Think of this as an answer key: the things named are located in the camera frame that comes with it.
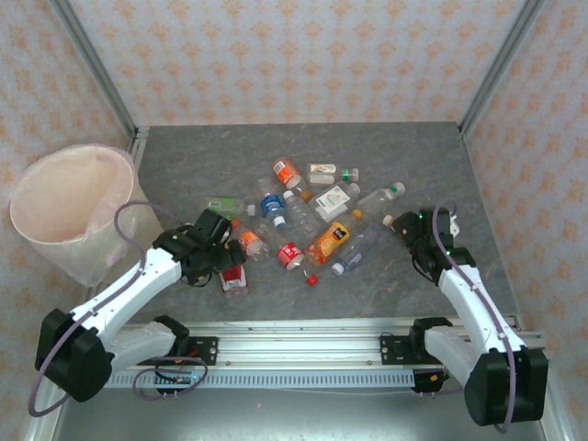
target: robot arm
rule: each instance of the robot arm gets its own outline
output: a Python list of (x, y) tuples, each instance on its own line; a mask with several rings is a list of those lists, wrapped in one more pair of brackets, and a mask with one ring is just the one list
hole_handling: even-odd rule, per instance
[(449, 263), (435, 239), (433, 213), (432, 209), (404, 213), (391, 228), (404, 239), (413, 263), (451, 301), (468, 331), (469, 341), (458, 335), (445, 318), (421, 319), (411, 329), (410, 347), (417, 357), (433, 356), (443, 363), (464, 387), (472, 419), (478, 425), (488, 425), (502, 423), (507, 413), (511, 386), (509, 348), (505, 345), (508, 341), (516, 374), (512, 421), (540, 419), (547, 387), (545, 355), (540, 349), (526, 348), (498, 311), (468, 250), (453, 246), (451, 217), (447, 209), (441, 209), (436, 220), (438, 239), (458, 267)]
[(131, 333), (118, 331), (150, 299), (181, 277), (198, 286), (202, 279), (244, 263), (241, 246), (227, 241), (230, 232), (229, 221), (210, 210), (194, 225), (163, 232), (147, 251), (143, 272), (108, 304), (104, 301), (136, 277), (141, 264), (69, 313), (54, 310), (45, 317), (35, 368), (40, 369), (65, 332), (77, 324), (45, 371), (48, 379), (77, 401), (96, 395), (113, 372), (157, 356), (186, 356), (189, 332), (167, 316)]

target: wallpaper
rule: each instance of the wallpaper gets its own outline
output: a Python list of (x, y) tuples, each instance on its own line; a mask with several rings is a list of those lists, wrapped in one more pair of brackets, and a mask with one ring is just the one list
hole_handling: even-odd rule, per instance
[(27, 166), (70, 144), (126, 136), (47, 0), (0, 8), (0, 439), (23, 439), (40, 323), (81, 286), (15, 231), (8, 204)]
[(588, 3), (547, 2), (469, 138), (526, 325), (588, 434)]
[(460, 121), (524, 0), (73, 0), (139, 125)]

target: gray floor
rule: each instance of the gray floor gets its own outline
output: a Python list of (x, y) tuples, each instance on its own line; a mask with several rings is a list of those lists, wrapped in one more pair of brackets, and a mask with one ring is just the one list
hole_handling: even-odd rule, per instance
[(130, 390), (68, 401), (56, 441), (541, 441), (539, 423), (506, 435), (478, 427), (463, 394), (422, 399), (413, 392), (196, 390), (147, 402)]
[[(486, 288), (503, 313), (516, 313), (503, 266), (471, 170), (453, 123), (286, 124), (151, 128), (141, 162), (147, 198), (185, 220), (198, 216), (195, 197), (251, 197), (257, 177), (288, 156), (300, 169), (308, 161), (358, 167), (362, 195), (395, 181), (406, 185), (396, 209), (459, 204), (461, 233), (478, 262)], [(162, 218), (164, 227), (173, 226)], [(162, 313), (180, 322), (304, 320), (355, 317), (455, 315), (436, 287), (412, 269), (407, 250), (390, 231), (352, 274), (328, 266), (314, 288), (285, 274), (274, 261), (246, 264), (250, 294), (226, 300), (218, 277), (206, 288), (176, 283), (147, 304), (135, 322)]]

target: plastic bag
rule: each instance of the plastic bag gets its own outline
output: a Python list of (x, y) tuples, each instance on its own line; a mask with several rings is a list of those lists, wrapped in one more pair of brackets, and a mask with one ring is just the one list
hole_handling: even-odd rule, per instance
[[(35, 250), (94, 287), (127, 253), (113, 220), (118, 207), (136, 199), (146, 200), (127, 153), (99, 144), (75, 145), (25, 171), (10, 202), (10, 217)], [(147, 231), (140, 241), (147, 247), (162, 230), (144, 206), (124, 209), (119, 226), (129, 237)]]

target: red bottle cap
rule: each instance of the red bottle cap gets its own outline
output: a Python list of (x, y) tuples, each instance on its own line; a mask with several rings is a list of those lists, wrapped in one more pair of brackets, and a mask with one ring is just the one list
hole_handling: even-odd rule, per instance
[(309, 284), (309, 287), (313, 287), (319, 281), (319, 278), (316, 277), (314, 274), (306, 279), (306, 283)]

